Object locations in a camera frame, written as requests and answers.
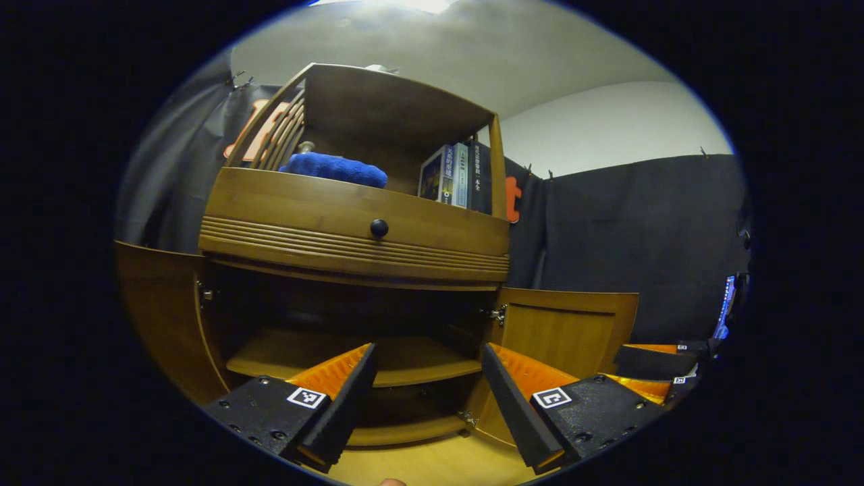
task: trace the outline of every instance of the open cabinet door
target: open cabinet door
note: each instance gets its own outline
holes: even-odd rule
[[[637,306],[636,293],[505,287],[496,303],[496,310],[499,314],[503,312],[504,319],[492,324],[489,342],[576,378],[598,372],[614,374],[617,366],[612,363],[613,358],[621,344],[630,339]],[[486,379],[475,388],[468,409],[478,420],[478,432],[516,446]]]
[[[114,242],[120,290],[144,347],[189,399],[206,404],[229,391],[201,319],[204,258]]]

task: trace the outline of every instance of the white wall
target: white wall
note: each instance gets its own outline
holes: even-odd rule
[[[686,87],[646,81],[574,93],[501,120],[504,153],[549,178],[660,157],[731,154],[713,116]],[[489,144],[488,133],[480,141]]]

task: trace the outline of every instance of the book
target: book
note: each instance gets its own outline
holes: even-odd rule
[[[444,145],[420,167],[417,196],[453,204],[454,149]]]
[[[454,147],[456,162],[454,166],[454,205],[460,208],[468,207],[468,147],[456,144]]]
[[[468,208],[483,214],[492,214],[492,159],[489,147],[472,140],[469,149],[471,204]]]

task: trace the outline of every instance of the wooden cabinet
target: wooden cabinet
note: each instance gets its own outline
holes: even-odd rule
[[[272,133],[245,164],[241,154],[273,117]],[[417,197],[422,162],[483,126],[491,139],[492,214]],[[276,171],[301,140],[373,163],[390,180],[376,189]],[[389,231],[372,234],[374,220],[385,220]],[[215,400],[260,374],[288,379],[376,342],[378,375],[331,477],[375,483],[385,476],[361,474],[360,457],[371,464],[369,454],[390,457],[401,445],[405,460],[422,452],[417,441],[449,434],[435,447],[488,458],[486,465],[461,464],[481,469],[469,476],[503,486],[534,475],[482,378],[483,344],[576,377],[614,372],[612,358],[629,338],[638,302],[635,294],[502,288],[509,227],[494,113],[392,74],[313,64],[255,115],[233,148],[207,202],[201,255],[116,248],[132,321],[191,400]],[[463,429],[477,433],[448,442]],[[411,460],[428,460],[418,457]],[[464,475],[420,469],[435,476],[429,483],[464,483]]]

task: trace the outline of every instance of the blue towel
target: blue towel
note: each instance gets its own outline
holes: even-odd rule
[[[279,172],[324,177],[379,189],[387,184],[387,175],[374,165],[314,152],[292,155],[288,165],[280,167]]]

